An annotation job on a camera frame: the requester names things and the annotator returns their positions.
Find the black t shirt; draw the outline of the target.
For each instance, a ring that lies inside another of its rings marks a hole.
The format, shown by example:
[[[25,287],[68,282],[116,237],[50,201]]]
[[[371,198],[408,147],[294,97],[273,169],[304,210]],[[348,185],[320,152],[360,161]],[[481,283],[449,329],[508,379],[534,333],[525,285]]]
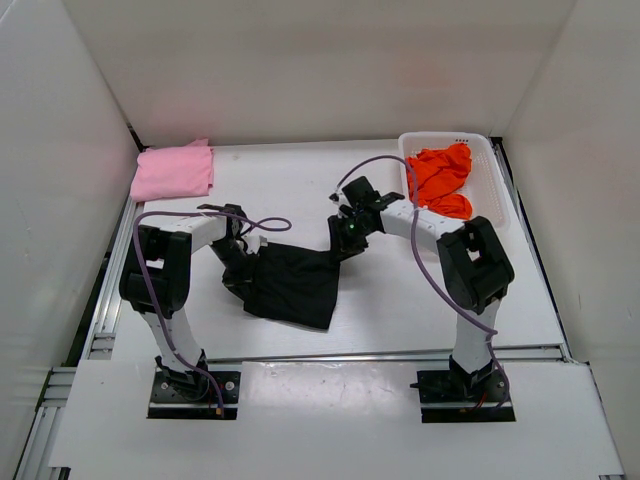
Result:
[[[270,243],[259,249],[244,311],[313,330],[329,329],[337,303],[340,263],[328,251]]]

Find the pink t shirt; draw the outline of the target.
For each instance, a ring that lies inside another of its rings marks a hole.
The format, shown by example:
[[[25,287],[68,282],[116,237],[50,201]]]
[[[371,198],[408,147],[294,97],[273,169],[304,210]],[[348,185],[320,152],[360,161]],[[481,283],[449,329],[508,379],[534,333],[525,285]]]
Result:
[[[207,139],[185,146],[148,148],[137,157],[130,187],[135,202],[203,197],[213,186],[214,148]]]

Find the white plastic basket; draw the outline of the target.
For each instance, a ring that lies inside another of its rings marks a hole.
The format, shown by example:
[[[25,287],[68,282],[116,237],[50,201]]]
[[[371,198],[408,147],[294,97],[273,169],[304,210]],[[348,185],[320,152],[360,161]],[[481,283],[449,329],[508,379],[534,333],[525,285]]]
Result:
[[[399,136],[398,149],[407,158],[423,149],[441,150],[457,143],[465,144],[471,154],[471,172],[458,192],[470,201],[475,216],[486,217],[492,223],[503,246],[509,250],[511,218],[504,179],[486,137],[466,132],[408,132]]]

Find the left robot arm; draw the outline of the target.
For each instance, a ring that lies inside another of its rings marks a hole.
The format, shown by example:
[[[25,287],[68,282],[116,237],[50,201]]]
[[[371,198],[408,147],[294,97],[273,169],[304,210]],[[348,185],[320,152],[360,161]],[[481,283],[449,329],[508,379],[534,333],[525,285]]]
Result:
[[[152,212],[139,216],[119,281],[120,297],[149,325],[160,355],[156,364],[170,386],[189,394],[208,388],[206,355],[186,316],[192,256],[207,247],[224,266],[222,281],[234,294],[251,292],[258,242],[245,240],[249,222],[235,204],[201,205],[197,213],[175,213],[163,227],[145,225]]]

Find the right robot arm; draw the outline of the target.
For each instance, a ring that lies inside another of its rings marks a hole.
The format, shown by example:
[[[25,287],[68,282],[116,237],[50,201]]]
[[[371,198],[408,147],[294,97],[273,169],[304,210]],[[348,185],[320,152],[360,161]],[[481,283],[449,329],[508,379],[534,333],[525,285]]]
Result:
[[[427,282],[457,313],[450,371],[467,388],[488,377],[495,369],[497,312],[515,278],[491,222],[482,216],[448,218],[415,206],[399,193],[382,195],[364,176],[334,192],[330,200],[338,208],[328,219],[331,253],[340,261],[359,255],[374,233],[408,240]]]

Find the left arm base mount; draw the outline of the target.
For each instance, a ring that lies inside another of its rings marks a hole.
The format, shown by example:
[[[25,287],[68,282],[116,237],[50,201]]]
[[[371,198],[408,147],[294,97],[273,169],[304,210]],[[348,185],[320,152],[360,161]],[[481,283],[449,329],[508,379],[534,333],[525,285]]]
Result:
[[[147,408],[148,419],[237,419],[241,372],[210,371],[210,379],[197,372],[176,372],[156,358],[154,380]]]

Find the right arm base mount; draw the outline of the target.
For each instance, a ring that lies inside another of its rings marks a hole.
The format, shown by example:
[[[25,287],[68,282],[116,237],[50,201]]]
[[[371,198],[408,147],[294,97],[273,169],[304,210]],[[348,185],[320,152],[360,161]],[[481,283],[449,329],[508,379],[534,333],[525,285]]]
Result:
[[[410,388],[418,392],[423,424],[512,423],[507,382],[497,370],[467,387],[452,369],[420,370]]]

